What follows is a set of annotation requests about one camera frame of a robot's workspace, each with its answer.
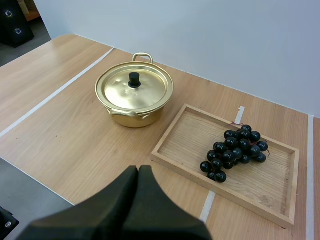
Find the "tray rim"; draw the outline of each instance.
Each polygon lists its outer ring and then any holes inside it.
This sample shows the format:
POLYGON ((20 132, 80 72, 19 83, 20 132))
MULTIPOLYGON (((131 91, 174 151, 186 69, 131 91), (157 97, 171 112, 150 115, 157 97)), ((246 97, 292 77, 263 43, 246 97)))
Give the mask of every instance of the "tray rim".
POLYGON ((181 120, 182 116, 185 112, 191 112, 196 114, 201 114, 206 118, 215 119, 221 122, 224 122, 226 125, 232 124, 232 122, 227 121, 221 117, 215 116, 208 112, 205 112, 201 109, 193 107, 188 104, 184 104, 181 110, 178 112, 168 129, 165 131, 154 150, 151 153, 151 160, 161 164, 170 170, 182 175, 183 177, 199 184, 200 186, 215 192, 216 194, 236 203, 240 206, 258 214, 259 216, 266 218, 267 220, 280 225, 281 227, 287 229, 295 224, 295 212, 296 212, 296 198, 297 198, 297 184, 298 184, 298 169, 299 169, 299 150, 295 147, 289 146, 272 138, 261 135, 261 138, 267 140, 268 142, 272 142, 278 145, 282 150, 289 151, 292 153, 292 161, 290 165, 289 171, 289 180, 288 180, 288 188, 287 188, 287 198, 286 198, 286 208, 285 213, 282 214, 271 208, 262 205, 259 202, 256 202, 226 186, 223 184, 216 183, 204 175, 185 167, 181 164, 178 164, 176 161, 169 159, 159 153, 159 150, 162 148, 164 143, 166 142, 168 136, 172 133, 172 130, 177 125, 177 123, 181 120))

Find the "white wall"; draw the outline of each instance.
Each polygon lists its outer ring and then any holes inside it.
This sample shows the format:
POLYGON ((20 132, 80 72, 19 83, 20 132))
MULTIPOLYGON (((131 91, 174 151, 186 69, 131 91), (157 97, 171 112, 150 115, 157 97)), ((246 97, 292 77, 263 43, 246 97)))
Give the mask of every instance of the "white wall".
POLYGON ((74 33, 320 117, 319 0, 35 0, 74 33))

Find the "grape cluster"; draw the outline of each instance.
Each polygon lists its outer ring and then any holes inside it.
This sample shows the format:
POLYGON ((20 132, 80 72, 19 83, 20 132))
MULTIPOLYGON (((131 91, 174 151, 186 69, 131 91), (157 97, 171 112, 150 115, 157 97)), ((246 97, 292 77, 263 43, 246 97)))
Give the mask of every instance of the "grape cluster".
POLYGON ((268 144, 260 141, 261 134, 252 131, 251 126, 243 125, 237 131, 227 130, 224 133, 224 142, 216 142, 213 150, 207 153, 208 161, 200 165, 202 172, 217 183, 223 183, 227 179, 224 169, 232 169, 238 163, 248 164, 251 160, 264 163, 267 159, 262 152, 268 150, 268 144))

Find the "pot side handle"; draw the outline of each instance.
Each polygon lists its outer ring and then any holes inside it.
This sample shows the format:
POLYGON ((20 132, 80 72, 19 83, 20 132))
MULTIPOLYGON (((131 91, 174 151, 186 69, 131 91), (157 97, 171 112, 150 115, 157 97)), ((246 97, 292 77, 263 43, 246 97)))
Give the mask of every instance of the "pot side handle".
POLYGON ((116 110, 116 109, 111 109, 108 110, 111 116, 126 116, 126 117, 131 117, 135 118, 138 116, 138 114, 135 111, 123 111, 123 110, 116 110))
POLYGON ((152 64, 154 64, 154 59, 152 58, 152 56, 149 53, 146 53, 146 52, 138 52, 138 53, 134 54, 132 57, 132 62, 134 62, 138 56, 148 57, 148 58, 150 58, 150 62, 152 64))

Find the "gold pot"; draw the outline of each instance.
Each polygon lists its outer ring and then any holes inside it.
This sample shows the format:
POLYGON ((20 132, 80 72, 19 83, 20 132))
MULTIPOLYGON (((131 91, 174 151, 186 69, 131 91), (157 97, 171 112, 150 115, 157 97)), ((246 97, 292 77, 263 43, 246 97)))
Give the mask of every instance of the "gold pot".
POLYGON ((95 84, 95 93, 112 119, 129 128, 157 121, 173 90, 169 73, 155 65, 148 53, 136 53, 131 62, 110 68, 95 84), (136 61, 138 56, 149 57, 150 63, 136 61))

